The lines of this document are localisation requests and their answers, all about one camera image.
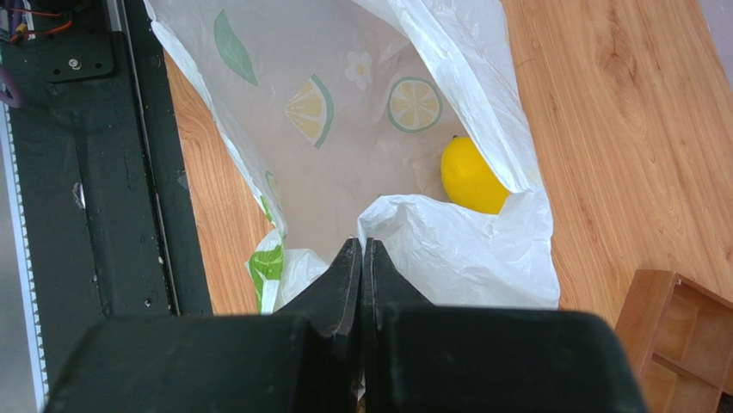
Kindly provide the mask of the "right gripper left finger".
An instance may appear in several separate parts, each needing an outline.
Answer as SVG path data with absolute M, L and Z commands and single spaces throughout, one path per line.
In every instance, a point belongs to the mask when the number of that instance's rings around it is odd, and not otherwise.
M 49 412 L 354 412 L 361 246 L 270 315 L 116 318 L 66 362 Z

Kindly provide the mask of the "yellow fake lemon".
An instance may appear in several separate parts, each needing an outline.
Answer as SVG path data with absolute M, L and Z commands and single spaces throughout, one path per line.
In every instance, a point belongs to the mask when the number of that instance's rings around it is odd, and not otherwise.
M 448 144 L 440 177 L 452 203 L 479 213 L 498 214 L 510 195 L 470 137 L 454 137 Z

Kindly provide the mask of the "white plastic bag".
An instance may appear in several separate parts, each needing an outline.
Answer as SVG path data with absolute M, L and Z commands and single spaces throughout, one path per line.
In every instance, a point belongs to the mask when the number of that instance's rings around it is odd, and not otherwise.
M 246 263 L 260 313 L 344 241 L 380 240 L 442 305 L 556 309 L 553 218 L 498 1 L 148 1 L 273 225 Z M 440 160 L 470 137 L 510 192 L 452 203 Z

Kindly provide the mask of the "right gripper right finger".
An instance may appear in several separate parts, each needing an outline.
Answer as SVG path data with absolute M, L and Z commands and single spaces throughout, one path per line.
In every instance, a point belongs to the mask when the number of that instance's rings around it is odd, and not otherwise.
M 577 311 L 434 305 L 382 242 L 363 262 L 370 412 L 644 412 L 618 338 Z

